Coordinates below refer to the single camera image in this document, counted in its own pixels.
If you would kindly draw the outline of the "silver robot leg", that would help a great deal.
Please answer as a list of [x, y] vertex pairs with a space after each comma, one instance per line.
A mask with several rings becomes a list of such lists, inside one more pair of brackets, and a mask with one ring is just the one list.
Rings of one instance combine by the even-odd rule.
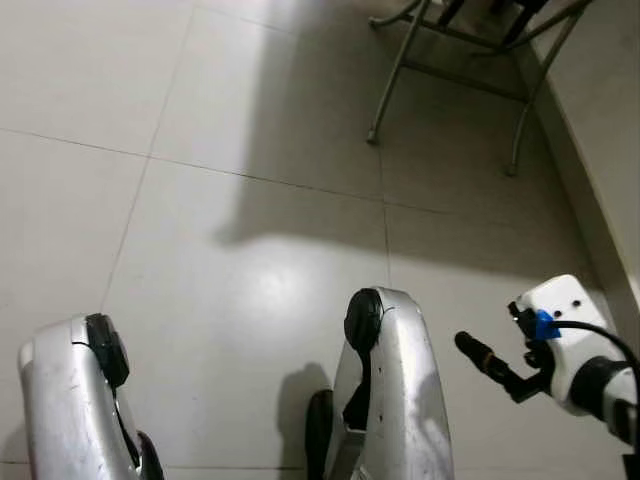
[[440, 369], [406, 292], [349, 298], [335, 379], [308, 398], [306, 480], [456, 480]]
[[131, 365], [108, 315], [41, 326], [17, 366], [32, 480], [165, 480], [154, 442], [134, 425]]

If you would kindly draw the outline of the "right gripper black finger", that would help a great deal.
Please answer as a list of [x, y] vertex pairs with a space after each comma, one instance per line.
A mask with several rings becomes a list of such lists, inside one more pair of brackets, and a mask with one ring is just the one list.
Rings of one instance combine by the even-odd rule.
[[500, 385], [512, 401], [526, 401], [525, 379], [516, 374], [506, 361], [495, 355], [492, 347], [467, 332], [454, 334], [454, 346], [477, 371]]

